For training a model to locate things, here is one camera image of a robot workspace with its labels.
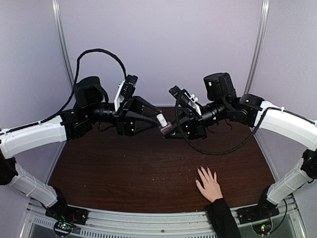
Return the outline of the purple nail polish bottle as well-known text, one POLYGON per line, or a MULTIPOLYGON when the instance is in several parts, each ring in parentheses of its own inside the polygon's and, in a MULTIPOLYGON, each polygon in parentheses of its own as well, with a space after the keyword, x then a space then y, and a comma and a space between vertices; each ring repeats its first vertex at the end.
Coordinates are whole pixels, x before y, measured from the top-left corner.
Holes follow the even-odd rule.
POLYGON ((166 126, 160 125, 160 126, 159 126, 159 129, 160 129, 160 132, 161 132, 163 135, 166 135, 169 131, 171 131, 171 129, 172 129, 172 124, 171 124, 171 122, 168 121, 166 126))

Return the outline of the white nail polish cap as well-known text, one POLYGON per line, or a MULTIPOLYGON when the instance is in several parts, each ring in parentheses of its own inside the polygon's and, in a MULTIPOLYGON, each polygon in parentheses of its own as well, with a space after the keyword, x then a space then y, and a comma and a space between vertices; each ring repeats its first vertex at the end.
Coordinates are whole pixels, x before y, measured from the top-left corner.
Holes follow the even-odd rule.
POLYGON ((167 123, 167 121, 162 113, 157 114, 156 117, 157 117, 161 127, 166 127, 168 125, 168 123, 167 123))

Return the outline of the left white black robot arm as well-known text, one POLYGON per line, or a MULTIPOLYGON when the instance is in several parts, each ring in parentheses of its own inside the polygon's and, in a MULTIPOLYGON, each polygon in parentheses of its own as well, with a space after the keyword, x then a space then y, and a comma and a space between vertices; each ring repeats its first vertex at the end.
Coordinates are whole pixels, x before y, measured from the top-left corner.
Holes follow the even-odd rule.
POLYGON ((161 111, 140 96, 135 96, 138 78, 128 75, 118 87, 114 102, 97 76, 90 76, 74 84, 75 105, 61 111, 47 122, 34 122, 0 132, 0 183, 17 188, 52 212, 60 220, 71 216, 71 209, 57 189, 44 184, 25 171, 15 155, 55 142, 83 137, 96 123, 109 123, 119 135, 133 136, 157 127, 155 118, 161 111))

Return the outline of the black sleeved forearm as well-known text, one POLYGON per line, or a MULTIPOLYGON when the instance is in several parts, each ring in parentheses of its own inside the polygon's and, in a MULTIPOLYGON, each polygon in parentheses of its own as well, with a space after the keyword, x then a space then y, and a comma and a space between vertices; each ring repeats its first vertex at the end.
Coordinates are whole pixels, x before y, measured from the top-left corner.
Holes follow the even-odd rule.
POLYGON ((237 223, 224 198, 207 206, 210 223, 218 238, 241 238, 237 223))

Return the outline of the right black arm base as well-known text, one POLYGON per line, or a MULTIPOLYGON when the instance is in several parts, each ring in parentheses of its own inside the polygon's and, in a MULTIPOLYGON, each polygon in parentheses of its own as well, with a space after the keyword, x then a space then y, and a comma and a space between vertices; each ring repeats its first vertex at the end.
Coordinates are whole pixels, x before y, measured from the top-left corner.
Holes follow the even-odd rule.
POLYGON ((256 205, 239 208, 237 210, 237 215, 240 224, 252 223, 259 220, 269 219, 272 216, 277 216, 280 214, 277 205, 269 202, 267 200, 268 188, 266 187, 256 205))

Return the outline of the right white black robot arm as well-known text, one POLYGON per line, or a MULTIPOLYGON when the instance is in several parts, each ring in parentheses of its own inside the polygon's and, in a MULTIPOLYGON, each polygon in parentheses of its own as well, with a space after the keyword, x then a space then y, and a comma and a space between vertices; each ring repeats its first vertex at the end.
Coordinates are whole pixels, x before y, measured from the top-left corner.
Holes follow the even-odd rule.
POLYGON ((201 154, 229 154, 241 148, 247 140, 224 152, 204 151, 191 142, 205 139, 208 127, 227 119, 251 127, 252 133, 258 129, 270 130, 306 147, 293 169, 263 191, 259 204, 254 207, 254 215, 264 219, 285 197, 317 178, 317 123, 252 94, 238 97, 228 73, 208 75, 204 77, 204 84, 210 101, 205 106, 185 89, 174 86, 169 90, 176 99, 175 119, 162 130, 165 138, 184 139, 201 154))

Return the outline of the person's bare hand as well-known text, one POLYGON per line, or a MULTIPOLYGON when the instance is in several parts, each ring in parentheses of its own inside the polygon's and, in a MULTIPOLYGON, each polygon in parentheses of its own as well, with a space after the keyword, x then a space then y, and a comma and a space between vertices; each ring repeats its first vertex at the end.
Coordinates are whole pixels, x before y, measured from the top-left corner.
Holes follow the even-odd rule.
POLYGON ((205 169, 204 167, 197 168, 197 172, 201 181, 195 179, 195 183, 202 196, 211 203, 222 199, 223 195, 217 182, 216 172, 212 173, 210 168, 205 169))

